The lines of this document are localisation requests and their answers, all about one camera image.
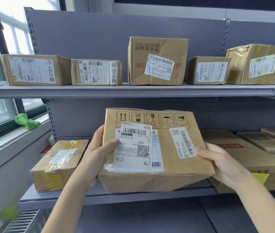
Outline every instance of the green object on window sill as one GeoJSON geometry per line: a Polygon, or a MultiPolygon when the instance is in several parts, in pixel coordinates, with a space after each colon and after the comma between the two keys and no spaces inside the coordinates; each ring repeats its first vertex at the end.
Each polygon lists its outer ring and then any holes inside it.
{"type": "Polygon", "coordinates": [[[32,130],[41,125],[41,122],[39,121],[28,119],[26,114],[19,114],[16,117],[15,122],[19,125],[25,125],[25,129],[27,130],[32,130]]]}

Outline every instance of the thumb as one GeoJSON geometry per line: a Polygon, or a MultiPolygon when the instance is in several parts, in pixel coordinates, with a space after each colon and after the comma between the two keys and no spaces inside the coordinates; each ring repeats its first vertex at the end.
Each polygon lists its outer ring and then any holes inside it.
{"type": "Polygon", "coordinates": [[[101,155],[106,155],[109,152],[115,150],[119,146],[119,139],[109,141],[97,149],[97,152],[101,155]]]}
{"type": "Polygon", "coordinates": [[[207,158],[207,159],[211,159],[211,160],[216,160],[218,158],[218,156],[220,155],[220,153],[218,152],[214,152],[211,150],[206,150],[206,149],[202,149],[200,147],[196,147],[196,151],[198,156],[202,157],[202,158],[207,158]]]}

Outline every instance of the yellow paper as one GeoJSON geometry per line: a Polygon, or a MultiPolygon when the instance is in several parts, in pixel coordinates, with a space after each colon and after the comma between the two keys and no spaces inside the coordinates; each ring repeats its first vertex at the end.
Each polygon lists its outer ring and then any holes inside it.
{"type": "Polygon", "coordinates": [[[266,182],[266,180],[267,180],[267,178],[268,178],[268,176],[269,176],[268,173],[256,173],[256,172],[252,172],[252,174],[253,174],[254,176],[256,176],[256,178],[257,178],[258,180],[260,180],[260,182],[261,182],[262,184],[265,184],[265,182],[266,182]]]}

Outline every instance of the hand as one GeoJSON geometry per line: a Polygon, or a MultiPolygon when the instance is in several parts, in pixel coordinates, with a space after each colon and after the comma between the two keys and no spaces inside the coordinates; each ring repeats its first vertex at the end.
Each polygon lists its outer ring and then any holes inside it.
{"type": "Polygon", "coordinates": [[[198,156],[215,161],[216,180],[224,183],[236,192],[239,188],[255,179],[237,160],[217,145],[205,142],[206,150],[196,147],[198,156]]]}
{"type": "Polygon", "coordinates": [[[109,141],[102,146],[104,125],[94,133],[85,154],[80,161],[76,171],[86,175],[86,183],[91,187],[95,184],[97,175],[104,163],[106,154],[113,151],[119,146],[119,139],[109,141]]]}

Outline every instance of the forearm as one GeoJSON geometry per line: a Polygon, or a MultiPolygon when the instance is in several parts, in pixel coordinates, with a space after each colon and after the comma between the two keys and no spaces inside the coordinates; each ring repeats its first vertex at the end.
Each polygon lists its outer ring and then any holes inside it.
{"type": "Polygon", "coordinates": [[[73,233],[77,226],[89,184],[76,170],[65,185],[42,233],[73,233]]]}
{"type": "Polygon", "coordinates": [[[275,199],[263,184],[254,178],[236,192],[257,231],[259,233],[274,233],[275,199]]]}

